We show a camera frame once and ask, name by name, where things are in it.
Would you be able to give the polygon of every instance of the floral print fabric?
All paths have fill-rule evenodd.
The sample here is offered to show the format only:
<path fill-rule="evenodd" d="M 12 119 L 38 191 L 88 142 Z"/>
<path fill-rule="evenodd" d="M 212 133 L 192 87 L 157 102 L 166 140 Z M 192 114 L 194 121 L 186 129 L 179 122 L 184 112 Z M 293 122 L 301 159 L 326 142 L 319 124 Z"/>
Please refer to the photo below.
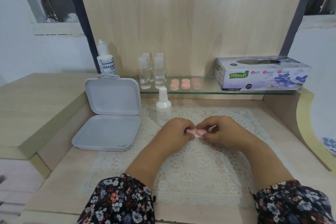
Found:
<path fill-rule="evenodd" d="M 327 223 L 336 224 L 328 197 L 299 181 L 272 185 L 253 195 L 258 223 Z"/>
<path fill-rule="evenodd" d="M 325 223 L 332 219 L 328 197 L 297 180 L 272 185 L 253 195 L 258 223 Z M 152 193 L 127 174 L 102 180 L 80 215 L 78 224 L 155 223 Z"/>
<path fill-rule="evenodd" d="M 102 180 L 77 223 L 155 223 L 152 193 L 127 174 Z"/>

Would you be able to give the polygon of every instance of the open plastic case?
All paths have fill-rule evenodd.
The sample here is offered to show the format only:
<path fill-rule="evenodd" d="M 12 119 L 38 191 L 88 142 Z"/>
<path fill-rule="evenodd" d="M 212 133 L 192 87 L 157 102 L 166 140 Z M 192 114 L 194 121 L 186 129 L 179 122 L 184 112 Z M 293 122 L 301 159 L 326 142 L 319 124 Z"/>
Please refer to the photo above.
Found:
<path fill-rule="evenodd" d="M 101 74 L 85 81 L 91 117 L 73 137 L 84 150 L 125 151 L 132 147 L 140 125 L 141 99 L 138 83 L 131 78 Z"/>

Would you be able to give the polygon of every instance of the white bottle cap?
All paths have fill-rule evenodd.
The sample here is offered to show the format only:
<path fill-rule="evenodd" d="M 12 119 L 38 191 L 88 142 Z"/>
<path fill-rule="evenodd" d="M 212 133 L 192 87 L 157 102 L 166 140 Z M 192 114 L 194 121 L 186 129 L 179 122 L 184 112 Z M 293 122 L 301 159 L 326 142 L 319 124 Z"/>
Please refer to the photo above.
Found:
<path fill-rule="evenodd" d="M 167 94 L 167 88 L 166 87 L 159 88 L 159 100 L 160 101 L 167 101 L 168 100 L 168 94 Z"/>
<path fill-rule="evenodd" d="M 145 57 L 146 60 L 150 60 L 151 59 L 151 57 L 149 55 L 149 52 L 143 53 L 142 56 Z"/>
<path fill-rule="evenodd" d="M 107 48 L 107 45 L 101 39 L 99 39 L 98 41 L 97 51 L 98 51 L 99 56 L 110 54 L 109 49 Z"/>
<path fill-rule="evenodd" d="M 156 56 L 162 58 L 163 60 L 165 59 L 165 54 L 163 52 L 158 52 Z"/>
<path fill-rule="evenodd" d="M 155 57 L 155 65 L 156 66 L 163 65 L 163 59 L 161 57 Z"/>
<path fill-rule="evenodd" d="M 147 60 L 145 57 L 138 57 L 138 60 L 139 60 L 139 65 L 140 66 L 145 66 L 147 65 Z"/>

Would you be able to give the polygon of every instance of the lace table mat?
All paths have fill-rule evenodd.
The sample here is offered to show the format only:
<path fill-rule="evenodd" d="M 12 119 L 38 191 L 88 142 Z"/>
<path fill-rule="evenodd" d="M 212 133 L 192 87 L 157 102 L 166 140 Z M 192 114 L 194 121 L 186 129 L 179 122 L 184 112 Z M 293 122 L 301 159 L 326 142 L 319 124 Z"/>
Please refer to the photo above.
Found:
<path fill-rule="evenodd" d="M 172 108 L 173 117 L 183 117 L 195 124 L 214 115 L 231 116 L 244 128 L 266 142 L 294 175 L 293 168 L 275 146 L 249 109 L 236 108 Z M 123 152 L 100 151 L 90 168 L 89 175 L 79 188 L 79 194 L 88 198 L 97 183 L 105 178 L 119 176 L 139 152 L 160 130 L 154 107 L 145 107 L 139 114 L 141 124 L 134 145 Z M 154 185 L 157 202 L 191 205 L 252 204 L 249 189 L 254 190 L 250 165 L 239 151 L 209 145 L 195 139 L 162 165 Z"/>

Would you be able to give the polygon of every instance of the wall shelf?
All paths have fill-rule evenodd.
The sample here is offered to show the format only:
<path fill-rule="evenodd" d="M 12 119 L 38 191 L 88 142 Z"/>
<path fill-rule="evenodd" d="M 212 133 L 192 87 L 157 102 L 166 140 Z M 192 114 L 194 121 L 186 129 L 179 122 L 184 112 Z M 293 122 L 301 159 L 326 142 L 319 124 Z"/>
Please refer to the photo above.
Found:
<path fill-rule="evenodd" d="M 191 84 L 191 88 L 189 90 L 183 90 L 181 88 L 182 79 L 192 79 L 199 78 L 199 81 L 202 83 L 202 88 L 200 90 L 196 90 L 193 88 Z M 139 83 L 139 77 L 133 77 Z M 171 90 L 169 88 L 171 79 L 179 79 L 180 86 L 178 90 Z M 214 76 L 176 76 L 176 77 L 167 77 L 166 88 L 168 94 L 213 94 L 213 95 L 293 95 L 296 90 L 237 90 L 237 91 L 223 91 L 218 85 Z M 144 90 L 140 87 L 141 94 L 158 94 L 159 90 L 155 88 L 154 82 L 152 82 L 152 86 Z"/>

